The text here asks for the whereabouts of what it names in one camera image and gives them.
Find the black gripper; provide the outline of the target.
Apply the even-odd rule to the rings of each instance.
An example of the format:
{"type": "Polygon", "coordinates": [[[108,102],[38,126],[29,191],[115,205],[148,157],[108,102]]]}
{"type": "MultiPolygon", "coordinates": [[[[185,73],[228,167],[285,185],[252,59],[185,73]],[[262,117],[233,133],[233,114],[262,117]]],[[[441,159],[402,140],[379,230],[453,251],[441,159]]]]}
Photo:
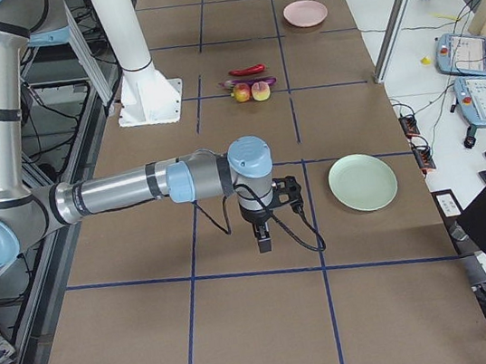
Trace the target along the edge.
{"type": "Polygon", "coordinates": [[[273,211],[268,208],[251,210],[245,207],[240,208],[242,218],[253,225],[253,236],[259,248],[259,252],[269,253],[272,250],[272,240],[268,229],[268,220],[272,218],[273,211]]]}

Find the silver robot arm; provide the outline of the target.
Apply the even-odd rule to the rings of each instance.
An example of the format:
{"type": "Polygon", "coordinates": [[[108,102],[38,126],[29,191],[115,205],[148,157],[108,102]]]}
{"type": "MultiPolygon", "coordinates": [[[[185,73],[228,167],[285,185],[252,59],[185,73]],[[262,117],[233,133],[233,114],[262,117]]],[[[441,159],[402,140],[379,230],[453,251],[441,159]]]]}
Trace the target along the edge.
{"type": "Polygon", "coordinates": [[[22,180],[20,54],[34,35],[67,39],[64,0],[0,0],[0,268],[48,234],[85,216],[156,199],[177,203],[237,196],[262,252],[271,249],[267,226],[276,199],[267,143],[242,137],[224,155],[195,153],[146,164],[105,178],[29,189],[22,180]]]}

